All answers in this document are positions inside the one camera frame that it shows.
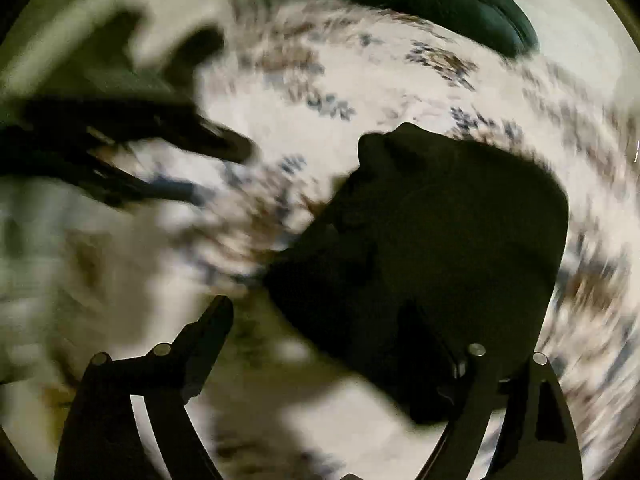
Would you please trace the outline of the black small garment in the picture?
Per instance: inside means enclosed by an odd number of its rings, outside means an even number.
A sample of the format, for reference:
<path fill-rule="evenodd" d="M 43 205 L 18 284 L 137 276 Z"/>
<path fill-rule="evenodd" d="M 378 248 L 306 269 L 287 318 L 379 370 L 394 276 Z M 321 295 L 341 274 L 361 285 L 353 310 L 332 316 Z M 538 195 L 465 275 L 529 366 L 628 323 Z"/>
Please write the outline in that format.
<path fill-rule="evenodd" d="M 533 351 L 567 197 L 536 162 L 408 122 L 362 136 L 358 160 L 262 286 L 319 352 L 416 424 L 443 422 L 470 344 L 501 376 Z"/>

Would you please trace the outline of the floral white bed blanket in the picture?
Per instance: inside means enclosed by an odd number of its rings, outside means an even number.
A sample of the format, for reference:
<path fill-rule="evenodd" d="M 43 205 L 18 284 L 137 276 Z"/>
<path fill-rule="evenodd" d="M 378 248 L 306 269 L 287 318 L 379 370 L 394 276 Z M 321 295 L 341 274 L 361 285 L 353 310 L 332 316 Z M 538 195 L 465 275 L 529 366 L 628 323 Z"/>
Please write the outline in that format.
<path fill-rule="evenodd" d="M 164 141 L 110 146 L 143 179 L 204 186 L 203 208 L 113 209 L 53 181 L 1 185 L 1 422 L 39 479 L 96 350 L 128 356 L 226 292 L 238 322 L 193 407 L 238 479 L 408 474 L 436 428 L 412 429 L 277 319 L 261 270 L 357 165 L 367 132 L 403 122 L 538 162 L 567 192 L 568 242 L 538 347 L 600 479 L 639 420 L 639 165 L 631 125 L 539 56 L 509 62 L 413 16 L 338 0 L 240 25 L 203 70 L 205 113 L 254 141 L 244 165 Z"/>

